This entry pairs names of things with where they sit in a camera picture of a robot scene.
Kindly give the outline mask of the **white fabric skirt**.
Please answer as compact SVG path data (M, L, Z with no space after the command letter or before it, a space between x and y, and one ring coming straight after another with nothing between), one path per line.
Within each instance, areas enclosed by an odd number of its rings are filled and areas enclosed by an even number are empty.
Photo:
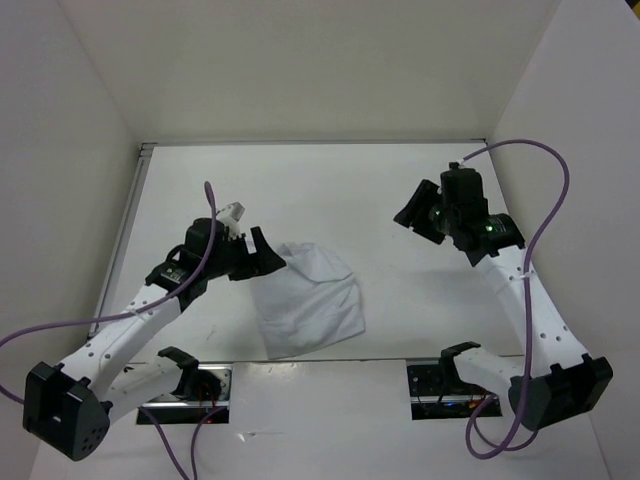
M256 323L270 360L293 358L366 331L362 293L352 269L316 243L282 243L285 266L250 281Z

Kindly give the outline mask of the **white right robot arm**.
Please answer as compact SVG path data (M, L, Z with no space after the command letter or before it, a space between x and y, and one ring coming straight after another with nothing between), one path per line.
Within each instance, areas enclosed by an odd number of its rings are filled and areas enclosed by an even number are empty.
M394 220L435 244L452 240L495 293L525 353L518 366L476 342L445 348L438 369L443 389L480 386L507 400L531 432L593 409L613 369L606 358L592 357L562 319L514 220L490 213L479 172L453 163L438 183L422 180Z

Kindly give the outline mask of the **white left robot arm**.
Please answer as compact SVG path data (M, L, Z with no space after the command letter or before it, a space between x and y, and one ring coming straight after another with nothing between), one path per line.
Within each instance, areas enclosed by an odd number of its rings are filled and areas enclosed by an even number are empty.
M73 461L93 453L117 420L163 395L192 397L200 387L220 391L213 375L183 350L167 346L140 367L131 360L202 296L209 281L243 281L274 273L285 261L258 227L247 240L232 219L195 220L185 240L145 279L121 319L55 365L28 373L23 428Z

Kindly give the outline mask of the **aluminium table edge rail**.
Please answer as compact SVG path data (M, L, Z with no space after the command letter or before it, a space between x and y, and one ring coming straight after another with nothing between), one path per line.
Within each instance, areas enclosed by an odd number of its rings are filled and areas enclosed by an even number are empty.
M448 341L488 315L493 297L465 256L397 225L419 182L436 180L470 143L151 145L134 176L101 301L112 313L206 211L244 205L241 224L267 240L314 242L336 253L362 289L366 343Z

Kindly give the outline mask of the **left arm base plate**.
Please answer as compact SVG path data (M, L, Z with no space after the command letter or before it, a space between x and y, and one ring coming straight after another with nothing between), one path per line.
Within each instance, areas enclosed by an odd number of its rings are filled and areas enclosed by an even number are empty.
M200 383L186 397L162 394L142 406L160 425L196 426L206 418L206 424L228 424L233 366L204 363L200 365Z

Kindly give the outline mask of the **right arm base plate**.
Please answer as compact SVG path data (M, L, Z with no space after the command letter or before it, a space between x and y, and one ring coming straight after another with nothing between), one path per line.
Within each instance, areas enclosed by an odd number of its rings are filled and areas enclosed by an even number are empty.
M477 385L449 385L437 363L408 363L406 373L414 421L466 419L491 396Z

